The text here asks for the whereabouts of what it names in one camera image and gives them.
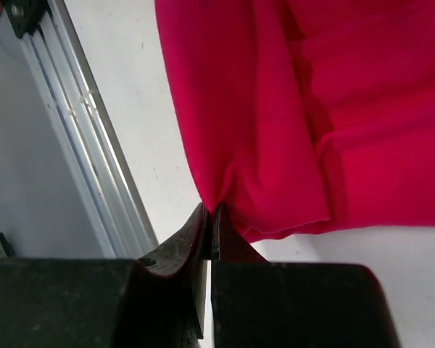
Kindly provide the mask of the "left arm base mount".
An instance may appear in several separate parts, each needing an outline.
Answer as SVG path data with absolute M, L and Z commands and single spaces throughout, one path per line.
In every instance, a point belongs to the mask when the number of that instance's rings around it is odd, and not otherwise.
M 33 34 L 48 11 L 47 0 L 0 0 L 0 19 L 4 15 L 9 18 L 18 39 Z

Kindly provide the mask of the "red t shirt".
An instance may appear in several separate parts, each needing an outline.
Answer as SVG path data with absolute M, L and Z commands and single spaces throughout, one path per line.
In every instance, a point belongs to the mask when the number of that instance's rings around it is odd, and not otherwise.
M 435 1 L 157 1 L 206 208 L 248 241 L 435 226 Z

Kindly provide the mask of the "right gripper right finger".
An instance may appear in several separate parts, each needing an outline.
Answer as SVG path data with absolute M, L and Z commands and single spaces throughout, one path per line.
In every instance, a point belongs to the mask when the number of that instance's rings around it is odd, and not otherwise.
M 212 227 L 216 347 L 398 347 L 384 291 L 358 264 L 269 262 L 225 207 Z

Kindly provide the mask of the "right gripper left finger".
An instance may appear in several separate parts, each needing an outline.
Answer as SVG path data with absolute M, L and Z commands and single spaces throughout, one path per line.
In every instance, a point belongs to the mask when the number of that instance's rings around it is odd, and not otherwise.
M 137 260 L 19 258 L 0 233 L 0 347 L 197 347 L 208 217 Z

